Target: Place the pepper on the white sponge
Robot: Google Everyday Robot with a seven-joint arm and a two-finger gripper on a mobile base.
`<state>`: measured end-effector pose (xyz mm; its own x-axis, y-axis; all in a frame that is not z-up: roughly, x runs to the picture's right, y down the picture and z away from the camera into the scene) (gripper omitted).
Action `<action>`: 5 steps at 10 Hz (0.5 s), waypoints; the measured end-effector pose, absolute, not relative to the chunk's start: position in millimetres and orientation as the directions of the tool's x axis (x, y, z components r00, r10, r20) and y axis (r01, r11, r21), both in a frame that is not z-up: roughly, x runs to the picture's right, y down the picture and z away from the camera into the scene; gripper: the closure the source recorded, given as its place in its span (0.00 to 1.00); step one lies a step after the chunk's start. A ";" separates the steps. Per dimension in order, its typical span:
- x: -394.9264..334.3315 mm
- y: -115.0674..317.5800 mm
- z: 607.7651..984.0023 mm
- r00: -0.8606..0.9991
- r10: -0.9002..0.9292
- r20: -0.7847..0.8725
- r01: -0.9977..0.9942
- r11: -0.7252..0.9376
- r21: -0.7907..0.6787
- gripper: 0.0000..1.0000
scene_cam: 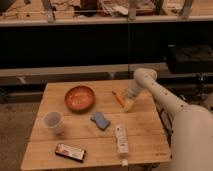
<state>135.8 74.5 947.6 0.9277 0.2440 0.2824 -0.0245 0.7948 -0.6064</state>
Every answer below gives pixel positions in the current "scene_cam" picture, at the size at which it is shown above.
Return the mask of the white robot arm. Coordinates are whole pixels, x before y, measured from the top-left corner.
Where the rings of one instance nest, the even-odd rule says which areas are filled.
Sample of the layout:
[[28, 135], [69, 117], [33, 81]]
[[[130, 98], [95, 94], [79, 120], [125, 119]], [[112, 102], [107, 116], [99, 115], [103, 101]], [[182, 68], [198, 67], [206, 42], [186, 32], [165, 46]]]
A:
[[170, 171], [213, 171], [213, 114], [183, 101], [156, 79], [155, 70], [137, 68], [125, 96], [134, 99], [147, 89], [172, 116]]

